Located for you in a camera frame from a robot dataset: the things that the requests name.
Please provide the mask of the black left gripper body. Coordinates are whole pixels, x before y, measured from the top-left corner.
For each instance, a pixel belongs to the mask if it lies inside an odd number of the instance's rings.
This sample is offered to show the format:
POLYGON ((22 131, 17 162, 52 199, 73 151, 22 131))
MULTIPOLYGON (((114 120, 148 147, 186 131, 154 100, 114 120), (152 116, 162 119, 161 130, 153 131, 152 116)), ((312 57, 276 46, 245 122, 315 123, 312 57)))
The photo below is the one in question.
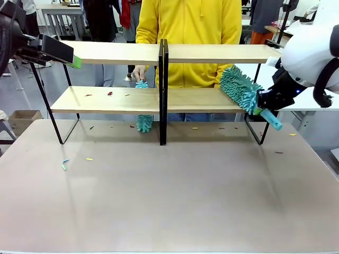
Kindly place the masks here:
POLYGON ((18 47, 15 58, 20 59, 23 64, 33 64, 35 67, 50 67, 54 57, 42 52, 44 42, 51 42, 53 37, 48 35, 16 35, 15 45, 18 47))

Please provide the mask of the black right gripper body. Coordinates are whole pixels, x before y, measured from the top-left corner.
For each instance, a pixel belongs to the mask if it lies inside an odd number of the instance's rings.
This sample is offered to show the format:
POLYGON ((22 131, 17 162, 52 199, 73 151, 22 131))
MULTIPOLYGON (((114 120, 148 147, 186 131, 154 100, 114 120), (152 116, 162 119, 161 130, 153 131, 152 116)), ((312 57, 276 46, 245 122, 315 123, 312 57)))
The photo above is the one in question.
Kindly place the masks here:
POLYGON ((305 90, 305 86, 296 82, 289 73, 280 67, 272 76, 273 86, 269 87, 267 108, 280 110, 294 104, 294 98, 305 90))

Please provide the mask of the person right hand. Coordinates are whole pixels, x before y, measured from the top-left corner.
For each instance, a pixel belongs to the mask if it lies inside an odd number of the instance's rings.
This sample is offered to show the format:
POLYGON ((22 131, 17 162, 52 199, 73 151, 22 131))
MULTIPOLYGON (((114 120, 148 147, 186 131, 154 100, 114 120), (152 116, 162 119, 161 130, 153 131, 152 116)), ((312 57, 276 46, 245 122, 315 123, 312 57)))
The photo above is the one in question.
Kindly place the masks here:
POLYGON ((147 66, 145 65, 135 65, 133 70, 133 75, 136 79, 136 82, 140 82, 141 80, 146 81, 145 73, 147 71, 147 66))

